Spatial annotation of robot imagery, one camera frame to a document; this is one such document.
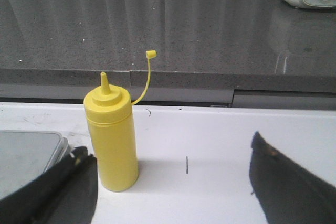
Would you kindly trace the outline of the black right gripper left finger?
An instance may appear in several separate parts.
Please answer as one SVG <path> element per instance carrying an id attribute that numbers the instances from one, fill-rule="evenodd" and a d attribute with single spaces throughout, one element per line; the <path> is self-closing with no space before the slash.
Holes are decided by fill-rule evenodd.
<path id="1" fill-rule="evenodd" d="M 1 223 L 91 223 L 97 199 L 97 159 L 80 146 L 1 199 Z"/>

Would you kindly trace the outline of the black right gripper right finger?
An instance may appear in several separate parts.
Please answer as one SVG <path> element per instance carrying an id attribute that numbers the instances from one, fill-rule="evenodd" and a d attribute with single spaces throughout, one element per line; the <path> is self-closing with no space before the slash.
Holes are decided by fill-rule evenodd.
<path id="1" fill-rule="evenodd" d="M 249 178 L 268 223 L 335 223 L 335 186 L 268 144 L 251 142 Z"/>

